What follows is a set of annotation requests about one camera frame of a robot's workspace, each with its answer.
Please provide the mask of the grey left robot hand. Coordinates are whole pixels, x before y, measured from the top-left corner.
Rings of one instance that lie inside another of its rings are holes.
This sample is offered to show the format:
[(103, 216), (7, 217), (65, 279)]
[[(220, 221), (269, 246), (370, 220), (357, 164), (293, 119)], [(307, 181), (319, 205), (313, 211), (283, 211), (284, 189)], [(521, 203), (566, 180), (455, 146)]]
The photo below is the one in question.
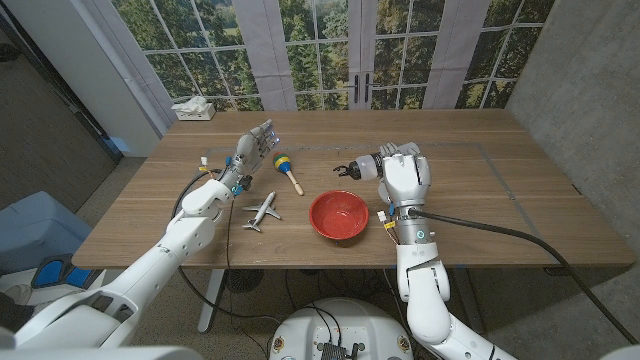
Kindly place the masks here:
[(278, 143), (279, 138), (273, 131), (271, 119), (251, 129), (240, 137), (236, 151), (219, 181), (234, 195), (238, 195), (247, 188), (245, 178), (249, 178), (261, 167), (263, 160)]

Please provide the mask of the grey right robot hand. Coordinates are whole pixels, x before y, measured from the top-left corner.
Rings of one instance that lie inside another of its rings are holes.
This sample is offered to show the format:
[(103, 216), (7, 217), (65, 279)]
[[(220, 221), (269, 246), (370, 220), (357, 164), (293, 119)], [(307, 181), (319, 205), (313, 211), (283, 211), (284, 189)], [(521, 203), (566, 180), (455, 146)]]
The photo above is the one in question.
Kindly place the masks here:
[(394, 206), (394, 214), (399, 219), (411, 219), (409, 210), (422, 210), (431, 185), (427, 158), (414, 142), (383, 144), (380, 154), (382, 176), (378, 186), (379, 196), (383, 202)]

